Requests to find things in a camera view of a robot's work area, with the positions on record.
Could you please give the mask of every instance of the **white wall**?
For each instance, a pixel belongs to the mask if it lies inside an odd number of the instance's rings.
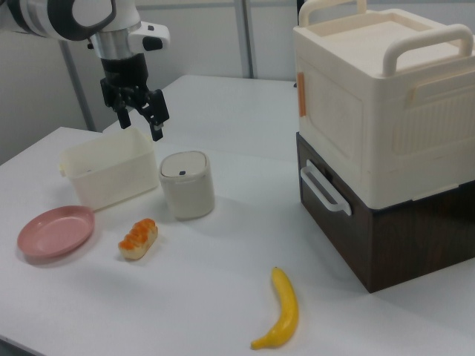
[[[0,164],[59,126],[86,129],[59,43],[0,33]]]
[[[142,20],[164,24],[171,36],[169,49],[145,55],[151,90],[164,88],[184,74],[249,76],[233,0],[137,1],[137,5],[143,4],[153,6],[139,6]],[[100,61],[85,46],[86,43],[69,44],[92,119],[96,129],[102,131],[117,117],[103,102],[99,81],[104,72]]]
[[[249,0],[254,75],[259,79],[295,80],[292,28],[297,24],[294,1]],[[320,19],[349,13],[355,5],[325,10]],[[475,32],[475,4],[369,4],[370,10],[399,8],[443,24],[466,24]]]

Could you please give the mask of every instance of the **stacked storage box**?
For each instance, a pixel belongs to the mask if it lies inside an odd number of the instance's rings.
[[[475,257],[475,56],[401,10],[294,29],[301,199],[369,291]]]

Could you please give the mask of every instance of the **pink plastic plate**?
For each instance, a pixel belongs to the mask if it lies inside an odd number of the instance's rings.
[[[85,206],[63,206],[35,217],[18,236],[18,247],[31,257],[55,257],[84,243],[94,230],[94,213]]]

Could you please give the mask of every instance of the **small white cup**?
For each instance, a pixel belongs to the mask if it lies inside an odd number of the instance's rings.
[[[203,152],[187,151],[166,157],[159,177],[168,209],[177,219],[194,219],[213,210],[211,167]]]

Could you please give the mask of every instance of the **white plastic bin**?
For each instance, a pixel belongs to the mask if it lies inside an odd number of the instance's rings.
[[[158,186],[151,141],[136,128],[107,134],[61,153],[60,171],[82,205],[104,208]]]
[[[475,179],[474,36],[402,10],[294,29],[300,135],[373,209]]]

